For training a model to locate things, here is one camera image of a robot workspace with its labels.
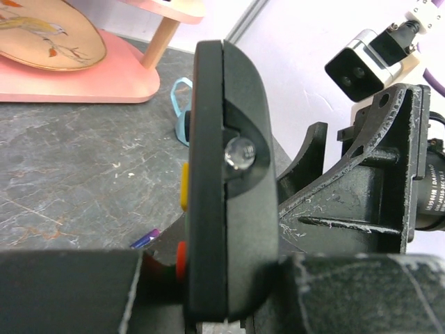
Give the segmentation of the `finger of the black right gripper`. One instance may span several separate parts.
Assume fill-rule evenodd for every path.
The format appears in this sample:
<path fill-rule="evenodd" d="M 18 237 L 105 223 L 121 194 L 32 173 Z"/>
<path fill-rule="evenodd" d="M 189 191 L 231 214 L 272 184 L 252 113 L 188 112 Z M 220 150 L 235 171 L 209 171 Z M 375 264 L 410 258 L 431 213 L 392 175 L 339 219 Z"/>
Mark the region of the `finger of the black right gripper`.
<path fill-rule="evenodd" d="M 316 122 L 308 127 L 296 157 L 277 178 L 280 205 L 323 174 L 326 140 L 327 123 Z"/>

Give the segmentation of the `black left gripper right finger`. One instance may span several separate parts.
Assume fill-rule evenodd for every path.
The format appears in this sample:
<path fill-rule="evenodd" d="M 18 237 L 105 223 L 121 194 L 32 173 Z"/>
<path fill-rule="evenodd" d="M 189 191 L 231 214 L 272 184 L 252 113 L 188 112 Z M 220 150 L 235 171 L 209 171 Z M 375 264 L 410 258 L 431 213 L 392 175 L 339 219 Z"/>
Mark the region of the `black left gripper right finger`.
<path fill-rule="evenodd" d="M 428 255 L 293 255 L 247 333 L 443 333 L 444 261 Z"/>

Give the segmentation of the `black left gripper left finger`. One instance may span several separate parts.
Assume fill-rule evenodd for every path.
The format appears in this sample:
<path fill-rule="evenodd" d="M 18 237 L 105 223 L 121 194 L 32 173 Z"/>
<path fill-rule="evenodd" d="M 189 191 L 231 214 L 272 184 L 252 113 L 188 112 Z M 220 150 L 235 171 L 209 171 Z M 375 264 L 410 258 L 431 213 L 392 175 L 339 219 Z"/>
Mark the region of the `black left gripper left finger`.
<path fill-rule="evenodd" d="M 2 333 L 186 333 L 175 271 L 143 250 L 1 252 Z"/>

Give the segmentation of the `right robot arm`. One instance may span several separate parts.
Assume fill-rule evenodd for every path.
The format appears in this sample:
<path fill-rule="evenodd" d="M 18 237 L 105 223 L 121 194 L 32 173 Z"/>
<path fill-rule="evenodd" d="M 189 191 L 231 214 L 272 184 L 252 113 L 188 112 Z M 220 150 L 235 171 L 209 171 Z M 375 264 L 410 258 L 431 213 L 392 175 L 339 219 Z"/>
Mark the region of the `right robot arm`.
<path fill-rule="evenodd" d="M 398 83 L 337 134 L 325 170 L 327 124 L 312 124 L 280 175 L 280 253 L 404 253 L 416 231 L 444 229 L 444 144 L 428 138 L 430 89 Z"/>

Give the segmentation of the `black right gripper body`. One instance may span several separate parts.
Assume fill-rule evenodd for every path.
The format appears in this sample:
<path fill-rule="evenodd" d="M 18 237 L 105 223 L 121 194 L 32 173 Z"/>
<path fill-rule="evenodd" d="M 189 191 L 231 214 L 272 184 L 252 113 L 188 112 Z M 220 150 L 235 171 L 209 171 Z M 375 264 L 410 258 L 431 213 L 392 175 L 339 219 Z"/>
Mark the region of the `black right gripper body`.
<path fill-rule="evenodd" d="M 340 160 L 279 204 L 280 253 L 404 253 L 426 176 L 430 89 L 398 83 L 338 133 Z"/>

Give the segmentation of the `black remote control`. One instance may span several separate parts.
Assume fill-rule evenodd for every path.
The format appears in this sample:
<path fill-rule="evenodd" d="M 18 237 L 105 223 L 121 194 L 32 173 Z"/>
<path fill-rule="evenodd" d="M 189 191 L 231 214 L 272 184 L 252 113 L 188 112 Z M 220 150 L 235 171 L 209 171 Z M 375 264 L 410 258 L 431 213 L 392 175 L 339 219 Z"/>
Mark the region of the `black remote control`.
<path fill-rule="evenodd" d="M 243 319 L 274 282 L 279 216 L 264 85 L 227 41 L 196 46 L 187 193 L 184 313 Z"/>

